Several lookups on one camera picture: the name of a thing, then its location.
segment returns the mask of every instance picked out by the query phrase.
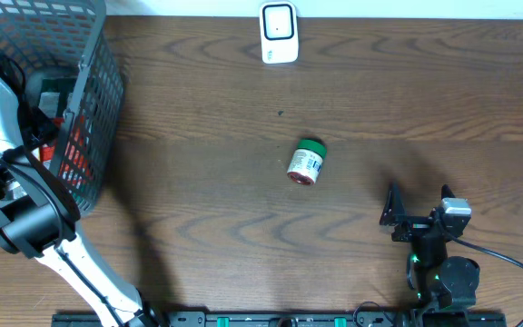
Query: small jar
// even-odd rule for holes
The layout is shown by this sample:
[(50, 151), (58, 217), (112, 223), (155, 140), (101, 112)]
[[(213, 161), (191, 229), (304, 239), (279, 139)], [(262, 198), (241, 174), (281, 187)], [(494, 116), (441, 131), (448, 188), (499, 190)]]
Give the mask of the small jar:
[(314, 185), (326, 158), (326, 147), (319, 142), (303, 139), (291, 158), (288, 177), (302, 185)]

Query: mesh basket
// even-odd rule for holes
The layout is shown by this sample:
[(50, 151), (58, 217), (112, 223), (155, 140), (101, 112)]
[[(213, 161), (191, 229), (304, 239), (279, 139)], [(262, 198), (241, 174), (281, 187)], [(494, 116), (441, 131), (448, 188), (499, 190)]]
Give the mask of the mesh basket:
[(0, 53), (30, 74), (48, 67), (77, 68), (50, 171), (85, 215), (103, 180), (123, 81), (102, 34), (103, 0), (0, 0)]

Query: white plug-in device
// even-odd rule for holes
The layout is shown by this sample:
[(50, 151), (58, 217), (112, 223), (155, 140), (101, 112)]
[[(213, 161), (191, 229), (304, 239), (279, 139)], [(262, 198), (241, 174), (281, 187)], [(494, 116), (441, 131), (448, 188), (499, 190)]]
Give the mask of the white plug-in device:
[(298, 58), (296, 7), (288, 1), (260, 8), (261, 58), (266, 64), (290, 63)]

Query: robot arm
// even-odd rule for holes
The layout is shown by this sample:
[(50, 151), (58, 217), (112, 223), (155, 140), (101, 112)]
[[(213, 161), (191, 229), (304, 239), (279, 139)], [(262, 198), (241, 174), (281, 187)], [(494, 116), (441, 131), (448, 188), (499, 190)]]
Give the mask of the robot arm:
[[(10, 60), (0, 55), (0, 246), (35, 258), (62, 276), (94, 309), (102, 326), (165, 326), (130, 283), (84, 235), (73, 196), (31, 153), (57, 130), (29, 108)], [(19, 183), (22, 196), (6, 197)]]
[(444, 320), (442, 313), (465, 320), (468, 307), (476, 304), (479, 265), (467, 258), (448, 257), (449, 238), (441, 228), (444, 223), (450, 234), (459, 237), (470, 219), (467, 200), (456, 198), (447, 185), (441, 189), (440, 204), (428, 216), (407, 215), (399, 187), (393, 184), (389, 189), (380, 225), (395, 227), (392, 241), (411, 245), (407, 280), (419, 295), (419, 308), (412, 314), (418, 326), (424, 326), (424, 320)]

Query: wood grain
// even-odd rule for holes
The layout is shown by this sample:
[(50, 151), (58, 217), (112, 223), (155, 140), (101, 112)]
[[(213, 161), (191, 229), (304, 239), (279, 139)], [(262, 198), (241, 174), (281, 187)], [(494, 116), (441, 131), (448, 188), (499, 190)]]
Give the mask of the wood grain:
[[(255, 19), (110, 17), (105, 32), (128, 85), (84, 227), (163, 308), (408, 305), (409, 247), (378, 226), (392, 179), (421, 214), (449, 183), (474, 209), (464, 238), (523, 261), (523, 22), (301, 19), (299, 60), (276, 66)], [(305, 135), (329, 150), (311, 188), (285, 177)], [(523, 271), (449, 254), (481, 265), (478, 309), (523, 317)], [(0, 325), (57, 311), (89, 309), (0, 250)]]

